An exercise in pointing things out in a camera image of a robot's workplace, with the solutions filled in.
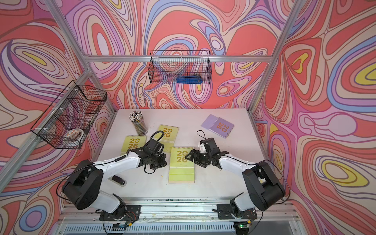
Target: purple notebook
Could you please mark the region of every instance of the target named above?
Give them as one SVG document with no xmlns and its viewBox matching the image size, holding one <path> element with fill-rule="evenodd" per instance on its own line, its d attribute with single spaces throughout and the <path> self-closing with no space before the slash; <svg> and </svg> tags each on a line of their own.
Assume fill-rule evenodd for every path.
<svg viewBox="0 0 376 235">
<path fill-rule="evenodd" d="M 223 118 L 210 114 L 201 126 L 227 138 L 235 125 Z"/>
</svg>

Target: wire mesh basket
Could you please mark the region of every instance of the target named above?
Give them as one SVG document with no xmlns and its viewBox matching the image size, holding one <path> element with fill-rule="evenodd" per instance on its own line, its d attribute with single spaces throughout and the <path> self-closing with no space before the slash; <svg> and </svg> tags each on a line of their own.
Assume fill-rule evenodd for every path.
<svg viewBox="0 0 376 235">
<path fill-rule="evenodd" d="M 44 113 L 30 130 L 56 149 L 80 149 L 106 100 L 105 91 L 75 85 L 42 128 L 33 130 Z"/>
<path fill-rule="evenodd" d="M 150 83 L 210 84 L 208 50 L 155 50 L 150 56 Z"/>
<path fill-rule="evenodd" d="M 98 113 L 107 99 L 107 92 L 89 85 L 76 85 L 67 98 L 79 113 Z"/>
</svg>

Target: cable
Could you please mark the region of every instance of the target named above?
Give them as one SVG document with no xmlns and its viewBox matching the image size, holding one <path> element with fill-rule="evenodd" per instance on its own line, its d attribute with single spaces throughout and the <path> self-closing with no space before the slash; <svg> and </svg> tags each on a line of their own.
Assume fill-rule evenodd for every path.
<svg viewBox="0 0 376 235">
<path fill-rule="evenodd" d="M 154 136 L 155 136 L 155 134 L 157 134 L 157 133 L 162 133 L 163 135 L 161 135 L 161 137 L 157 140 L 158 142 L 162 139 L 162 137 L 164 136 L 164 132 L 162 131 L 162 130 L 159 130 L 159 131 L 156 131 L 156 132 L 154 132 L 154 134 L 152 134 L 152 136 L 150 136 L 150 139 L 152 139 Z"/>
<path fill-rule="evenodd" d="M 226 212 L 226 211 L 221 211 L 221 210 L 217 210 L 217 209 L 212 209 L 212 211 L 214 211 L 214 212 L 219 212 L 219 213 L 231 213 L 231 211 L 228 211 L 228 212 Z"/>
<path fill-rule="evenodd" d="M 93 167 L 93 166 L 99 166 L 99 165 L 105 165 L 105 164 L 112 163 L 112 162 L 114 162 L 114 161 L 115 161 L 115 160 L 110 161 L 110 162 L 106 162 L 106 163 L 103 163 L 103 164 L 89 165 L 89 166 L 82 167 L 82 168 L 80 168 L 80 169 L 78 169 L 78 170 L 75 170 L 74 172 L 70 173 L 70 174 L 67 175 L 63 180 L 61 180 L 61 181 L 59 182 L 58 186 L 56 187 L 56 195 L 57 195 L 58 197 L 64 199 L 64 200 L 70 201 L 69 199 L 60 196 L 59 193 L 58 193 L 59 186 L 61 185 L 61 183 L 62 183 L 66 178 L 68 178 L 69 176 L 71 176 L 73 173 L 75 173 L 75 172 L 77 172 L 77 171 L 80 171 L 80 170 L 83 170 L 83 169 L 85 169 L 85 168 L 90 168 L 90 167 Z"/>
<path fill-rule="evenodd" d="M 133 211 L 130 211 L 131 213 L 133 213 L 133 215 L 135 216 L 135 220 L 133 222 L 136 222 L 136 214 L 133 212 Z M 132 223 L 132 216 L 129 216 L 127 211 L 125 211 L 125 214 L 131 219 L 130 223 Z"/>
<path fill-rule="evenodd" d="M 255 164 L 249 164 L 249 162 L 248 162 L 248 163 L 245 163 L 245 162 L 242 162 L 241 160 L 238 160 L 238 159 L 236 159 L 236 158 L 233 158 L 233 157 L 230 157 L 230 156 L 227 156 L 227 155 L 224 155 L 224 156 L 226 156 L 226 157 L 228 157 L 228 158 L 231 158 L 231 159 L 234 159 L 234 160 L 237 160 L 238 162 L 241 162 L 241 163 L 246 164 L 246 165 L 256 165 L 256 164 L 257 164 L 257 163 L 255 163 Z"/>
<path fill-rule="evenodd" d="M 153 172 L 151 172 L 151 173 L 149 173 L 149 172 L 146 172 L 146 165 L 144 165 L 144 172 L 145 172 L 146 174 L 153 174 L 153 173 L 155 172 L 155 169 L 154 169 L 154 171 L 153 171 Z"/>
<path fill-rule="evenodd" d="M 105 230 L 105 233 L 108 235 L 107 231 L 106 231 L 106 227 L 105 227 L 105 221 L 102 220 L 102 224 L 103 224 L 103 229 Z"/>
<path fill-rule="evenodd" d="M 271 164 L 277 169 L 277 171 L 281 174 L 283 180 L 285 181 L 285 183 L 286 183 L 286 185 L 287 185 L 287 187 L 288 187 L 288 196 L 287 196 L 286 200 L 284 200 L 283 202 L 280 202 L 280 203 L 275 203 L 276 205 L 278 205 L 278 204 L 283 204 L 283 203 L 285 203 L 285 201 L 287 201 L 287 200 L 290 198 L 290 195 L 291 195 L 291 188 L 290 188 L 290 185 L 287 183 L 287 180 L 285 179 L 285 177 L 283 176 L 283 174 L 279 171 L 279 169 L 276 167 L 276 165 L 274 165 L 274 163 L 272 163 L 272 162 L 271 162 L 270 160 L 268 160 L 268 159 L 262 160 L 261 162 L 265 162 L 265 161 L 270 162 L 270 163 L 271 163 Z"/>
<path fill-rule="evenodd" d="M 257 222 L 257 224 L 255 225 L 255 227 L 252 229 L 252 231 L 250 231 L 249 233 L 247 233 L 247 235 L 251 234 L 253 232 L 253 230 L 258 226 L 258 224 L 260 223 L 260 221 L 262 220 L 262 217 L 264 216 L 264 212 L 261 211 L 262 215 L 261 215 L 261 218 L 260 220 Z"/>
<path fill-rule="evenodd" d="M 202 137 L 201 135 L 199 135 L 199 131 L 202 131 L 202 133 L 204 134 L 204 137 Z M 198 131 L 196 131 L 196 134 L 197 134 L 199 137 L 206 139 L 206 135 L 205 135 L 205 132 L 204 132 L 203 130 L 198 130 Z"/>
</svg>

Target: swirl pattern wall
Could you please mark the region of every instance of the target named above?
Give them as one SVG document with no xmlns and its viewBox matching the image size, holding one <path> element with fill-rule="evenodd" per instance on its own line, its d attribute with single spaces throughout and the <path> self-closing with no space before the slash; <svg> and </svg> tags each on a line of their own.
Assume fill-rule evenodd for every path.
<svg viewBox="0 0 376 235">
<path fill-rule="evenodd" d="M 0 167 L 60 91 L 83 69 L 43 0 L 0 1 Z M 41 142 L 0 194 L 0 234 L 48 234 L 62 204 L 59 180 L 91 159 L 109 122 L 104 106 L 81 150 Z"/>
<path fill-rule="evenodd" d="M 376 234 L 376 3 L 307 1 L 253 116 L 309 234 Z"/>
<path fill-rule="evenodd" d="M 286 0 L 84 0 L 63 3 L 61 11 L 88 55 L 148 55 L 150 50 L 175 49 L 271 55 L 291 4 Z M 116 108 L 245 108 L 266 63 L 213 63 L 211 85 L 149 84 L 148 63 L 91 66 Z"/>
</svg>

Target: tabletop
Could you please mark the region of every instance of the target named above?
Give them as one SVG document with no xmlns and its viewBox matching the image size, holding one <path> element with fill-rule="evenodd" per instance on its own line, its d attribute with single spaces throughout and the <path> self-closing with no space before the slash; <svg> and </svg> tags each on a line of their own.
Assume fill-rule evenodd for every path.
<svg viewBox="0 0 376 235">
<path fill-rule="evenodd" d="M 133 111 L 134 109 L 118 110 L 98 161 L 119 156 L 125 137 L 137 135 L 129 120 L 129 114 Z M 202 138 L 196 131 L 203 130 L 206 138 L 214 138 L 221 151 L 228 151 L 244 161 L 259 162 L 264 159 L 246 109 L 142 109 L 141 112 L 149 129 L 146 134 L 148 139 L 160 124 L 176 126 L 179 127 L 179 132 L 174 146 L 198 149 L 197 144 Z M 235 125 L 227 138 L 201 127 L 209 114 Z M 166 155 L 166 167 L 157 169 L 153 174 L 144 173 L 143 167 L 124 171 L 117 176 L 127 181 L 125 186 L 106 180 L 102 183 L 101 190 L 123 198 L 164 199 L 235 197 L 247 191 L 244 179 L 212 165 L 206 168 L 195 165 L 194 183 L 168 183 L 170 154 Z"/>
</svg>

